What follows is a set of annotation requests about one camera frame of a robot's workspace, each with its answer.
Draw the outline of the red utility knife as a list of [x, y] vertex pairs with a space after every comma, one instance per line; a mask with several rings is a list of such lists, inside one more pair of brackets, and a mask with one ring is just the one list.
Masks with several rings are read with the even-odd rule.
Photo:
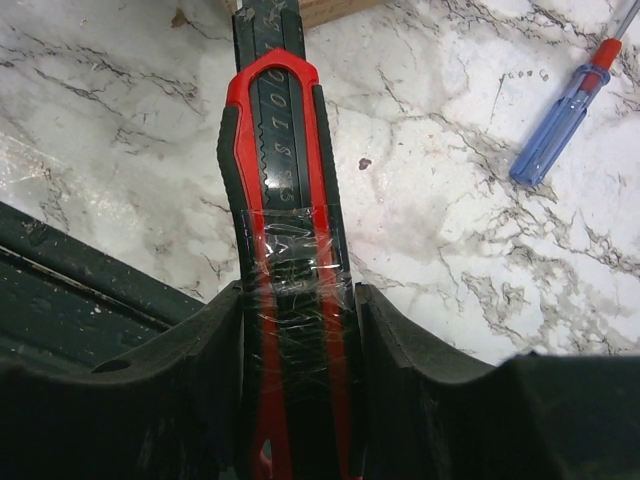
[[364, 366], [323, 89], [295, 1], [245, 1], [217, 159], [243, 291], [236, 471], [360, 479]]

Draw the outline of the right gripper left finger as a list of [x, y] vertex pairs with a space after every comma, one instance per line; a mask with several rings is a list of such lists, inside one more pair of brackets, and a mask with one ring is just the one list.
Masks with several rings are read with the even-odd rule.
[[215, 479], [233, 461], [242, 292], [87, 373], [1, 365], [5, 479]]

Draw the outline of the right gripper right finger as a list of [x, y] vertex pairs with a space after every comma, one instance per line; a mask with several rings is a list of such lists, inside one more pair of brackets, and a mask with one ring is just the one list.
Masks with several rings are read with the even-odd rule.
[[639, 360], [514, 356], [491, 366], [355, 289], [369, 479], [635, 479]]

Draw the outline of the brown cardboard express box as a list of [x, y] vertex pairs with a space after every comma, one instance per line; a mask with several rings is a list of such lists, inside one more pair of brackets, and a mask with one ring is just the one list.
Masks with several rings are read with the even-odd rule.
[[[225, 10], [231, 15], [235, 13], [241, 6], [242, 1], [215, 1], [223, 5]], [[303, 27], [317, 27], [362, 11], [374, 8], [388, 1], [381, 0], [310, 0], [298, 1], [299, 15], [302, 20]], [[271, 27], [274, 24], [277, 27], [279, 23], [280, 13], [273, 14], [275, 20], [265, 24], [263, 20], [257, 20], [256, 25]]]

